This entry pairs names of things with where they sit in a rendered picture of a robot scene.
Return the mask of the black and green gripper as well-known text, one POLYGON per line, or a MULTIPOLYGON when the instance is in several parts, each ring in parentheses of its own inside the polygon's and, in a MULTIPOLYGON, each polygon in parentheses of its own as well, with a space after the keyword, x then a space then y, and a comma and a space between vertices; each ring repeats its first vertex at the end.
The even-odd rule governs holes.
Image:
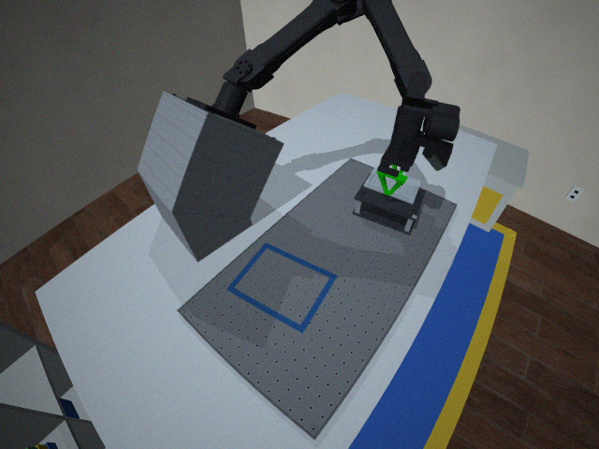
POLYGON ((402 173, 404 171, 408 172, 409 168, 413 165, 398 159, 402 145, 402 140, 414 140, 417 138, 418 137, 405 137, 396 133, 393 130, 390 144, 387 147, 387 150, 385 151, 384 155, 382 156, 380 165, 377 168, 377 175, 379 177, 380 182, 382 183, 385 195, 391 196, 399 187, 401 187, 406 182, 407 176, 402 175, 402 173), (392 168, 389 167, 391 165, 392 168), (400 167, 400 172, 399 170, 397 170, 397 167, 400 167), (387 189, 387 182, 385 176, 396 181, 396 184, 390 190, 387 189))

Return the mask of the blue tape square outline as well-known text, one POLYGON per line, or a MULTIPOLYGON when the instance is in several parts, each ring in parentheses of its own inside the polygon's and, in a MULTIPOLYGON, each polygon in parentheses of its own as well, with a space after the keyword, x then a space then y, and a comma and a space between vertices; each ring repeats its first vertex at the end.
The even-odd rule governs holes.
POLYGON ((325 298, 326 294, 328 293, 330 287, 333 285, 335 279, 337 278, 337 275, 326 271, 320 267, 317 267, 309 262, 306 262, 290 253, 287 253, 285 251, 282 251, 268 243, 265 242, 265 244, 260 248, 260 250, 256 253, 256 255, 250 260, 250 262, 245 266, 245 268, 241 271, 241 273, 236 277, 236 279, 231 283, 231 285, 227 288, 227 290, 231 293, 233 293, 234 295, 242 298, 243 300, 247 301, 248 303, 252 304, 253 306, 259 308, 260 310, 262 310, 263 312, 269 314, 270 316, 278 319, 279 321, 287 324, 288 326, 291 326, 293 328, 295 328, 296 330, 298 330, 299 332, 303 333, 304 330, 306 329, 307 325, 309 325, 310 321, 312 320, 312 318, 314 317, 314 314, 316 313, 317 309, 319 308, 320 304, 322 303, 323 299, 325 298), (250 269, 250 267, 255 263, 255 261, 259 258, 260 255, 262 255, 264 253, 264 251, 266 249, 270 249, 282 256, 285 256, 299 264, 304 265, 307 268, 313 269, 323 275, 326 275, 329 277, 328 282, 326 283, 325 287, 323 288, 323 290, 321 291, 320 295, 318 296, 317 300, 315 301, 314 305, 312 306, 312 308, 310 309, 310 311, 308 312, 308 314, 306 315, 306 317, 304 318, 303 322, 301 323, 301 325, 295 323, 294 321, 284 317, 282 314, 268 308, 267 306, 261 304, 260 302, 254 300, 251 297, 248 297, 247 295, 245 295, 243 292, 237 290, 236 288, 234 288, 238 282, 241 280, 241 278, 246 274, 246 272, 250 269))

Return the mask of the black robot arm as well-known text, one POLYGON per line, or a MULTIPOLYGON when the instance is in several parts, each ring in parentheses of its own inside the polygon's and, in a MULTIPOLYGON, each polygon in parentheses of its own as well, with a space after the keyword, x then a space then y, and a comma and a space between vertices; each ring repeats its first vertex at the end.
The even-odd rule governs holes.
POLYGON ((439 171, 447 166, 453 150, 454 144, 445 140, 454 141, 458 134, 460 107, 425 98, 431 87, 431 74, 391 0, 313 0, 275 35, 246 51, 235 62, 224 74, 223 79, 228 83, 223 83, 212 107, 190 97, 186 102, 256 129, 256 125, 239 119, 247 92, 260 89, 272 80, 272 74, 290 56, 323 31, 364 14, 387 55, 402 97, 394 131, 409 138, 418 136, 414 140, 402 140, 398 159, 413 164, 421 146, 425 148, 423 156, 439 171), (422 123, 423 132, 420 131, 422 123))

